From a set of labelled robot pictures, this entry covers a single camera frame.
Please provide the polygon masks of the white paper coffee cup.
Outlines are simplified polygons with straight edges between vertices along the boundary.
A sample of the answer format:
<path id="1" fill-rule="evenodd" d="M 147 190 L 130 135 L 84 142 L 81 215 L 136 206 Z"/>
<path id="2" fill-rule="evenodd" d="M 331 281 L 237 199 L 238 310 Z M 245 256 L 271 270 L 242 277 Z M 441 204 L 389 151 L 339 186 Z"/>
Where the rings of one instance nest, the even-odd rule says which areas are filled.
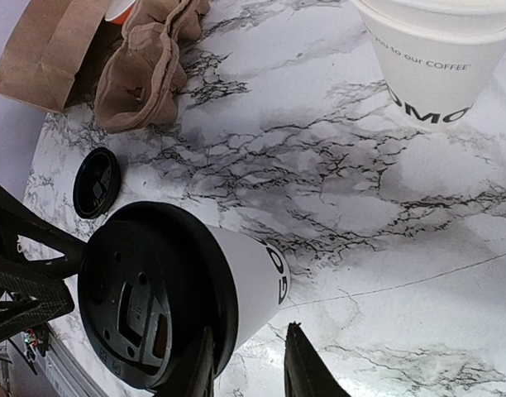
<path id="1" fill-rule="evenodd" d="M 281 252 L 261 239 L 210 226 L 230 267 L 238 303 L 239 348 L 278 312 L 289 295 L 289 266 Z"/>

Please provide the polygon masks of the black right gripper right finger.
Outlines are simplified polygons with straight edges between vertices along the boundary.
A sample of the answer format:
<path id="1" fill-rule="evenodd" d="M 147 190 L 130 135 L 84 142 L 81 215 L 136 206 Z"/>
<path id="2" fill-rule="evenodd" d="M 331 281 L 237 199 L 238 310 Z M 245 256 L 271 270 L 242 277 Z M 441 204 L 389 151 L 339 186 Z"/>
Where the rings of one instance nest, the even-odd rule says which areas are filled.
<path id="1" fill-rule="evenodd" d="M 350 397 L 328 370 L 299 323 L 290 323 L 286 334 L 284 393 L 288 397 Z"/>

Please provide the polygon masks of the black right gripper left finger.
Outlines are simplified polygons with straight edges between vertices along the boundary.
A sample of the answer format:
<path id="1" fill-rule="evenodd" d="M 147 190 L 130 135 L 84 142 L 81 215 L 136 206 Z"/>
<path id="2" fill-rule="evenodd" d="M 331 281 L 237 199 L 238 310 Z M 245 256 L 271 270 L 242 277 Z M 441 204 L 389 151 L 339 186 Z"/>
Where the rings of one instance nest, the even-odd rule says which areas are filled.
<path id="1" fill-rule="evenodd" d="M 190 343 L 161 386 L 164 397 L 213 396 L 214 339 L 210 327 L 205 327 Z"/>

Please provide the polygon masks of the black plastic cup lid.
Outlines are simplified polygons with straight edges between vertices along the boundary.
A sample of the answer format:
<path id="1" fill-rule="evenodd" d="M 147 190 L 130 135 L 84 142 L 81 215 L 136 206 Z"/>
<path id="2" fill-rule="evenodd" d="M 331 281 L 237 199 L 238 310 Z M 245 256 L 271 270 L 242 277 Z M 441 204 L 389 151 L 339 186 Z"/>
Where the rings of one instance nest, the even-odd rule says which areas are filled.
<path id="1" fill-rule="evenodd" d="M 78 274 L 90 344 L 117 378 L 139 390 L 166 382 L 204 328 L 221 373 L 238 334 L 236 287 L 209 228 L 168 203 L 117 210 L 88 240 Z"/>

